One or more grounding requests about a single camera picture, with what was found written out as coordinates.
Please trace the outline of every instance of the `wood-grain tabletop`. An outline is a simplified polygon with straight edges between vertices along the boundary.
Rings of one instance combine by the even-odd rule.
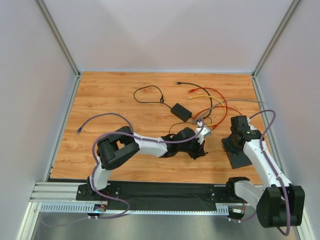
[[[207,73],[146,73],[146,72],[84,72],[76,93],[67,125],[55,159],[51,178],[86,179],[95,166],[92,144],[103,133],[114,132],[128,124],[120,117],[105,115],[88,122],[77,134],[78,128],[90,117],[103,113],[118,113],[127,118],[134,131],[147,137],[161,137],[169,133],[169,128],[180,123],[170,109],[159,103],[138,103],[133,93],[147,85],[156,85],[162,92],[164,102],[173,107],[176,103],[192,112],[210,106],[208,97],[187,99],[188,96],[206,95],[202,90],[188,93],[194,86],[176,85],[175,82],[188,82],[220,91],[226,99],[257,100],[251,76],[248,74],[207,74]],[[218,93],[208,90],[222,100]],[[136,93],[136,98],[144,102],[158,102],[161,94],[155,87],[145,88]],[[243,115],[251,116],[259,111],[255,102],[230,101],[230,107]],[[206,156],[196,160],[187,153],[179,152],[175,157],[158,158],[136,154],[123,166],[112,171],[111,180],[147,181],[174,183],[213,183],[225,184],[228,178],[244,176],[255,184],[261,184],[255,168],[251,166],[232,169],[222,148],[221,139],[230,135],[230,117],[239,115],[228,110],[225,120],[205,139]],[[214,123],[224,116],[222,107],[215,108],[210,117]],[[262,117],[251,121],[261,132],[264,130]],[[175,125],[171,132],[177,133],[185,127],[196,126],[183,123]]]

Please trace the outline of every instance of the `black fabric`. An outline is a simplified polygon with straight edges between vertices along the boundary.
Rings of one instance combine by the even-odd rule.
[[[213,184],[110,181],[110,191],[139,211],[216,211],[211,202]],[[109,210],[124,210],[126,205],[109,201]]]

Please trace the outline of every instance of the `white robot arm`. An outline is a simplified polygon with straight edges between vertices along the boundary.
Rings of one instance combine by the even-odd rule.
[[[222,139],[222,146],[231,166],[239,168],[252,163],[263,187],[254,186],[246,177],[230,178],[226,186],[232,188],[229,192],[233,193],[234,197],[245,200],[256,209],[263,227],[287,225],[286,201],[290,208],[290,225],[299,226],[305,192],[301,186],[294,186],[283,174],[268,151],[265,140],[261,142],[261,136],[261,132],[248,123],[246,116],[231,118],[231,135]]]
[[[110,135],[100,139],[97,143],[97,159],[99,160],[99,166],[94,173],[94,178],[92,175],[89,177],[91,187],[93,188],[93,179],[94,186],[98,191],[106,188],[112,170],[120,167],[135,154],[147,154],[158,158],[170,158],[174,157],[178,152],[186,152],[193,159],[205,156],[205,138],[211,134],[211,131],[206,126],[202,128],[202,124],[203,123],[198,122],[195,131],[186,127],[177,134],[168,134],[158,138],[141,136],[132,132],[128,126],[125,126],[118,129],[116,132],[129,133],[137,138],[123,135]],[[163,141],[183,141],[196,134],[198,134],[197,137],[191,141],[178,144],[163,143]],[[123,144],[122,148],[118,147],[118,141]]]

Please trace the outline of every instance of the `cable connector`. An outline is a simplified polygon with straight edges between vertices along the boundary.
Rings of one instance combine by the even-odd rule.
[[[80,134],[81,133],[81,130],[82,130],[82,127],[80,127],[79,129],[78,129],[78,131],[76,131],[76,134]]]
[[[196,124],[197,124],[198,128],[202,127],[202,121],[197,121]]]

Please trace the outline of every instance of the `yellow cable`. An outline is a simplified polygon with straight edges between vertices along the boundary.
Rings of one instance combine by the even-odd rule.
[[[194,98],[199,98],[199,97],[205,97],[205,98],[212,98],[212,99],[215,99],[217,100],[219,103],[221,103],[222,106],[224,106],[224,103],[222,101],[220,101],[218,98],[214,97],[214,96],[209,96],[209,95],[199,95],[199,96],[188,96],[186,99],[194,99]],[[224,114],[226,114],[227,112],[227,108],[224,107]],[[212,123],[212,124],[207,124],[206,126],[207,127],[210,127],[210,126],[214,126],[216,124],[218,124],[219,122],[216,122],[216,123]]]

